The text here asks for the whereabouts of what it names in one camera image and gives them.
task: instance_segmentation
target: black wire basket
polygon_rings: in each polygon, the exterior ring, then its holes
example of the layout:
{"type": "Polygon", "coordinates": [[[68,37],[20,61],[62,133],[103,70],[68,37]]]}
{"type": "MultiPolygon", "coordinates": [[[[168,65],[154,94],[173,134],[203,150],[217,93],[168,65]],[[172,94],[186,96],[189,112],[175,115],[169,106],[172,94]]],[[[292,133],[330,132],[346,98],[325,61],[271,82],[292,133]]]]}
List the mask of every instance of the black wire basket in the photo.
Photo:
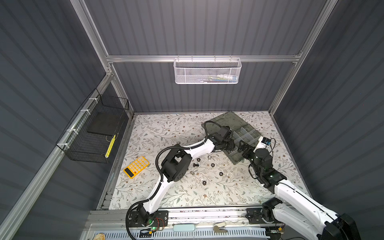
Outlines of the black wire basket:
{"type": "Polygon", "coordinates": [[[74,161],[108,163],[108,158],[116,154],[124,130],[129,120],[128,99],[114,96],[98,95],[87,110],[83,112],[80,121],[73,129],[64,130],[61,137],[70,131],[67,141],[56,143],[69,159],[74,161]],[[100,134],[90,131],[94,121],[105,116],[113,117],[112,134],[100,134]]]}

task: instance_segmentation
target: floral pattern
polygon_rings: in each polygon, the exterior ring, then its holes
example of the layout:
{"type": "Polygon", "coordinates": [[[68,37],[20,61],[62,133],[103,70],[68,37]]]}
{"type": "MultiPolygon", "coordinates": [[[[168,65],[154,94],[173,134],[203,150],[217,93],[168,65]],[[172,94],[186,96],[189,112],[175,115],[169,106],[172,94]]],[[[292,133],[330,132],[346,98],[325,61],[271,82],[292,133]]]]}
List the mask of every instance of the floral pattern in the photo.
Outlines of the floral pattern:
{"type": "MultiPolygon", "coordinates": [[[[202,140],[205,132],[201,124],[221,114],[138,115],[122,170],[140,156],[144,156],[151,164],[133,179],[120,171],[110,209],[128,209],[134,202],[146,199],[159,177],[154,164],[158,152],[177,143],[185,146],[202,140]]],[[[276,139],[273,150],[274,168],[307,193],[268,112],[236,114],[264,136],[276,139]]],[[[200,162],[192,160],[185,176],[163,198],[161,207],[260,204],[274,197],[257,180],[252,179],[248,173],[247,161],[233,165],[222,152],[205,154],[200,158],[200,162]],[[199,164],[199,167],[193,167],[193,163],[199,164]]]]}

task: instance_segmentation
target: wire basket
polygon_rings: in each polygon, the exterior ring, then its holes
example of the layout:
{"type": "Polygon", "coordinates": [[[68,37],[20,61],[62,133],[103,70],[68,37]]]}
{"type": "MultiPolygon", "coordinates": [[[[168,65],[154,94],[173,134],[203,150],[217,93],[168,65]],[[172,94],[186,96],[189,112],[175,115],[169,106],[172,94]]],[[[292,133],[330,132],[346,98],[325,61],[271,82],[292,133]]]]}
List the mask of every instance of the wire basket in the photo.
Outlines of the wire basket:
{"type": "Polygon", "coordinates": [[[177,84],[236,84],[241,66],[240,59],[173,62],[177,84]]]}
{"type": "Polygon", "coordinates": [[[118,147],[113,147],[119,145],[129,120],[128,99],[98,95],[88,109],[81,111],[83,114],[78,124],[73,129],[67,129],[62,133],[63,136],[66,131],[70,131],[67,141],[56,143],[56,145],[71,160],[108,163],[108,157],[115,154],[111,152],[118,147]],[[119,116],[113,136],[88,132],[88,128],[99,113],[119,116]]]}

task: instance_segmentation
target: white vent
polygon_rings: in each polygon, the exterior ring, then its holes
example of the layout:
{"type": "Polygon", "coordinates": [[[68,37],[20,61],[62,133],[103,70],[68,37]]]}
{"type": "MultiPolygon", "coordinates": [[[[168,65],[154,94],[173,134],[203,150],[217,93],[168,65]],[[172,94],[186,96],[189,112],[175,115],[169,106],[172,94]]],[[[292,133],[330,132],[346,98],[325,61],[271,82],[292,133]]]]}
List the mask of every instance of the white vent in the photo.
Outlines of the white vent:
{"type": "MultiPolygon", "coordinates": [[[[230,227],[227,228],[227,233],[216,233],[212,228],[197,228],[194,232],[174,232],[173,229],[164,229],[152,234],[152,237],[139,238],[138,230],[131,230],[131,233],[136,239],[194,239],[194,238],[236,238],[236,237],[250,237],[252,239],[268,239],[269,236],[265,235],[265,229],[258,227],[230,227]]],[[[106,240],[130,240],[127,231],[125,230],[111,230],[111,231],[96,231],[104,233],[106,240]]]]}
{"type": "Polygon", "coordinates": [[[175,58],[175,82],[177,84],[236,84],[238,83],[240,59],[229,61],[179,61],[175,58]]]}

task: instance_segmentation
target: red wire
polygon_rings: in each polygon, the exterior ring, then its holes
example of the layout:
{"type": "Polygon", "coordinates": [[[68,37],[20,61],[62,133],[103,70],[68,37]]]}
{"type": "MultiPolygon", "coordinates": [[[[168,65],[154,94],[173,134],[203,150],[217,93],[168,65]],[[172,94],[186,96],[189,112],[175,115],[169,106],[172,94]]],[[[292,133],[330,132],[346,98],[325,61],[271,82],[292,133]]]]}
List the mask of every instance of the red wire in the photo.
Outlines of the red wire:
{"type": "Polygon", "coordinates": [[[166,225],[164,224],[164,221],[162,219],[160,219],[162,222],[163,222],[163,227],[165,227],[166,225]]]}
{"type": "Polygon", "coordinates": [[[157,219],[157,229],[156,229],[156,232],[157,232],[157,230],[159,229],[159,226],[160,226],[160,222],[159,222],[159,219],[158,218],[156,218],[157,219]]]}

